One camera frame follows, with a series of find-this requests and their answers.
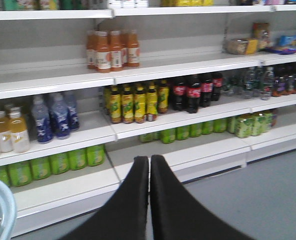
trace clear water bottle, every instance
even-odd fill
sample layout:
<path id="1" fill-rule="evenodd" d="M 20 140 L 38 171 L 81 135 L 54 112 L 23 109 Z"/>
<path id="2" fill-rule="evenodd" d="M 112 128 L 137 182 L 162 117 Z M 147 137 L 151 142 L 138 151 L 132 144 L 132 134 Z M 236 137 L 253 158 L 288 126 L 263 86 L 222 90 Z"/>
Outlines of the clear water bottle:
<path id="1" fill-rule="evenodd" d="M 261 94 L 262 100 L 269 100 L 272 95 L 272 87 L 274 83 L 273 67 L 269 66 L 261 78 Z"/>
<path id="2" fill-rule="evenodd" d="M 77 115 L 77 101 L 73 95 L 73 91 L 65 91 L 64 93 L 64 101 L 68 106 L 69 114 L 69 128 L 71 131 L 75 131 L 79 129 L 79 118 Z"/>
<path id="3" fill-rule="evenodd" d="M 41 144 L 50 142 L 53 139 L 53 134 L 50 127 L 49 111 L 41 96 L 34 97 L 31 112 L 35 120 L 37 141 Z"/>

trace white shelf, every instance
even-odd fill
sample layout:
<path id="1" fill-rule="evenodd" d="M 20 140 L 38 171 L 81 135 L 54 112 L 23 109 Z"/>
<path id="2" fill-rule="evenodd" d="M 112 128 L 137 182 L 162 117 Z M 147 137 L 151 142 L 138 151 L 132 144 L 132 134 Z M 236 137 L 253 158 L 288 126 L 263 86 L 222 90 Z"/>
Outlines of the white shelf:
<path id="1" fill-rule="evenodd" d="M 40 70 L 0 74 L 0 99 L 86 89 L 113 84 L 113 79 L 103 73 L 77 66 L 42 67 Z"/>
<path id="2" fill-rule="evenodd" d="M 43 11 L 0 11 L 0 20 L 32 19 L 109 19 L 112 12 L 105 10 L 43 10 Z"/>
<path id="3" fill-rule="evenodd" d="M 81 113 L 80 129 L 73 131 L 64 140 L 53 139 L 47 144 L 39 144 L 36 140 L 30 142 L 30 149 L 24 153 L 13 151 L 0 154 L 0 166 L 20 161 L 30 160 L 52 154 L 81 149 L 115 140 L 115 133 L 98 111 Z"/>

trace store shelf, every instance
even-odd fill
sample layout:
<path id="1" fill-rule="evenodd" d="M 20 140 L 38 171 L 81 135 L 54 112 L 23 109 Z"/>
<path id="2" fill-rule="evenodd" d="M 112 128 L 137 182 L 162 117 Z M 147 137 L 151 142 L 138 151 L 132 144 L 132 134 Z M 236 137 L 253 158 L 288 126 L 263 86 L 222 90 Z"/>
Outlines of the store shelf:
<path id="1" fill-rule="evenodd" d="M 13 236 L 99 208 L 118 187 L 119 180 L 108 160 L 99 166 L 12 187 L 18 209 Z"/>
<path id="2" fill-rule="evenodd" d="M 64 140 L 54 139 L 47 144 L 30 141 L 30 150 L 24 153 L 6 152 L 0 154 L 0 166 L 67 152 L 115 140 L 115 133 L 98 111 L 81 113 L 80 129 Z"/>
<path id="3" fill-rule="evenodd" d="M 44 10 L 44 11 L 0 11 L 0 20 L 32 19 L 109 19 L 112 12 L 105 10 Z"/>
<path id="4" fill-rule="evenodd" d="M 243 166 L 247 144 L 233 135 L 213 133 L 187 140 L 162 144 L 159 140 L 141 143 L 136 137 L 106 146 L 120 179 L 128 174 L 133 158 L 153 154 L 163 155 L 181 181 L 190 180 L 224 169 Z"/>
<path id="5" fill-rule="evenodd" d="M 0 74 L 0 99 L 86 89 L 113 84 L 113 78 L 77 66 L 41 67 L 38 70 L 17 71 Z"/>

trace milky drink bottle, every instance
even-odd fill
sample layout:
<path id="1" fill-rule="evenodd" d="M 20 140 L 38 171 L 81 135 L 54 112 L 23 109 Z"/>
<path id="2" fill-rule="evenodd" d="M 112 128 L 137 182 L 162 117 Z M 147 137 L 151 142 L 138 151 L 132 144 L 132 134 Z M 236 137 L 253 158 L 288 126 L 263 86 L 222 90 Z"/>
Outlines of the milky drink bottle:
<path id="1" fill-rule="evenodd" d="M 6 117 L 5 111 L 0 111 L 0 151 L 7 153 L 12 149 L 9 119 Z"/>
<path id="2" fill-rule="evenodd" d="M 57 139 L 67 139 L 70 136 L 68 106 L 61 94 L 56 94 L 52 105 L 53 117 L 55 119 L 55 136 Z"/>
<path id="3" fill-rule="evenodd" d="M 9 116 L 9 128 L 11 131 L 13 151 L 17 154 L 24 153 L 30 148 L 26 122 L 18 111 L 11 112 Z"/>
<path id="4" fill-rule="evenodd" d="M 54 175 L 65 173 L 70 169 L 69 159 L 66 152 L 50 155 L 49 160 L 51 172 Z"/>
<path id="5" fill-rule="evenodd" d="M 79 170 L 86 167 L 86 149 L 76 149 L 68 152 L 69 166 L 71 170 Z"/>
<path id="6" fill-rule="evenodd" d="M 9 181 L 6 166 L 0 166 L 0 181 L 2 181 L 8 187 L 10 186 L 10 181 Z"/>
<path id="7" fill-rule="evenodd" d="M 104 145 L 89 146 L 86 149 L 88 165 L 91 167 L 100 165 L 105 161 Z"/>
<path id="8" fill-rule="evenodd" d="M 8 165 L 9 178 L 12 186 L 20 187 L 32 182 L 28 161 L 20 161 Z"/>
<path id="9" fill-rule="evenodd" d="M 31 112 L 35 120 L 37 141 L 41 144 L 50 142 L 53 139 L 53 133 L 50 127 L 49 111 L 42 98 L 35 97 Z"/>
<path id="10" fill-rule="evenodd" d="M 50 162 L 48 156 L 38 157 L 30 161 L 32 178 L 34 180 L 46 179 L 51 175 Z"/>
<path id="11" fill-rule="evenodd" d="M 71 131 L 79 129 L 79 117 L 77 113 L 77 101 L 74 97 L 73 91 L 64 91 L 64 101 L 68 107 L 68 122 Z"/>

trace beverage bottle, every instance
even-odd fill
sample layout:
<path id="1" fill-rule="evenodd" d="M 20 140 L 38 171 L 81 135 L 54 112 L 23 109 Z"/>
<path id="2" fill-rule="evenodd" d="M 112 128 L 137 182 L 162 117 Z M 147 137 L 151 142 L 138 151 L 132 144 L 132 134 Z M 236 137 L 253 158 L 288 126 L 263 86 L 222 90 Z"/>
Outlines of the beverage bottle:
<path id="1" fill-rule="evenodd" d="M 168 111 L 169 87 L 167 81 L 162 79 L 158 91 L 158 113 L 165 114 Z"/>
<path id="2" fill-rule="evenodd" d="M 9 178 L 12 186 L 20 187 L 32 182 L 28 161 L 8 165 Z"/>
<path id="3" fill-rule="evenodd" d="M 274 82 L 273 67 L 269 66 L 261 78 L 261 93 L 262 100 L 269 100 L 272 95 L 272 86 Z"/>
<path id="4" fill-rule="evenodd" d="M 86 149 L 76 149 L 68 152 L 69 166 L 71 170 L 79 170 L 86 167 Z"/>
<path id="5" fill-rule="evenodd" d="M 49 160 L 51 172 L 54 175 L 65 173 L 70 169 L 69 159 L 66 152 L 50 155 Z"/>
<path id="6" fill-rule="evenodd" d="M 198 112 L 199 101 L 201 95 L 201 84 L 198 75 L 190 75 L 186 77 L 187 80 L 187 112 L 195 114 Z"/>
<path id="7" fill-rule="evenodd" d="M 136 123 L 144 123 L 146 121 L 146 95 L 142 86 L 137 87 L 134 96 L 135 101 L 135 121 Z"/>
<path id="8" fill-rule="evenodd" d="M 48 156 L 31 159 L 29 162 L 33 180 L 46 179 L 51 175 Z"/>
<path id="9" fill-rule="evenodd" d="M 34 98 L 31 112 L 35 120 L 37 141 L 41 144 L 50 142 L 53 139 L 53 134 L 50 127 L 49 111 L 42 98 Z"/>
<path id="10" fill-rule="evenodd" d="M 223 83 L 223 76 L 220 72 L 213 72 L 211 73 L 213 79 L 213 90 L 211 95 L 212 101 L 218 101 L 221 95 L 221 87 Z"/>
<path id="11" fill-rule="evenodd" d="M 91 167 L 100 165 L 105 161 L 104 145 L 89 146 L 86 149 L 88 165 Z"/>
<path id="12" fill-rule="evenodd" d="M 6 117 L 5 111 L 0 111 L 0 151 L 7 153 L 12 149 L 9 119 Z"/>
<path id="13" fill-rule="evenodd" d="M 149 85 L 147 92 L 147 120 L 155 121 L 158 115 L 158 95 L 155 90 L 153 82 Z"/>
<path id="14" fill-rule="evenodd" d="M 70 136 L 68 107 L 61 94 L 55 95 L 52 112 L 55 119 L 55 136 L 61 140 L 67 139 Z"/>
<path id="15" fill-rule="evenodd" d="M 96 45 L 98 72 L 109 73 L 111 71 L 111 51 L 108 44 L 108 33 L 100 31 L 98 33 L 98 42 Z"/>
<path id="16" fill-rule="evenodd" d="M 68 107 L 68 122 L 71 131 L 79 129 L 79 117 L 77 114 L 77 101 L 73 91 L 64 91 L 64 101 Z"/>
<path id="17" fill-rule="evenodd" d="M 209 107 L 211 105 L 211 95 L 213 89 L 213 81 L 210 73 L 200 74 L 200 82 L 201 82 L 201 98 L 200 98 L 200 106 L 201 107 Z"/>
<path id="18" fill-rule="evenodd" d="M 95 53 L 94 53 L 94 30 L 87 31 L 87 65 L 89 69 L 95 69 Z"/>
<path id="19" fill-rule="evenodd" d="M 128 67 L 140 66 L 140 47 L 137 39 L 137 30 L 131 30 L 128 34 Z"/>
<path id="20" fill-rule="evenodd" d="M 260 79 L 263 75 L 263 68 L 261 66 L 256 67 L 255 73 L 254 73 L 254 81 L 253 81 L 253 97 L 259 97 L 260 96 Z"/>
<path id="21" fill-rule="evenodd" d="M 183 76 L 178 76 L 173 81 L 173 110 L 182 111 L 185 109 L 186 83 Z"/>
<path id="22" fill-rule="evenodd" d="M 121 122 L 121 95 L 117 85 L 113 85 L 111 88 L 110 120 L 113 124 Z"/>
<path id="23" fill-rule="evenodd" d="M 243 93 L 244 99 L 250 99 L 253 96 L 253 84 L 255 80 L 254 67 L 250 67 L 244 74 L 243 77 Z"/>
<path id="24" fill-rule="evenodd" d="M 111 49 L 111 71 L 118 72 L 122 67 L 122 44 L 120 41 L 120 31 L 110 32 Z"/>

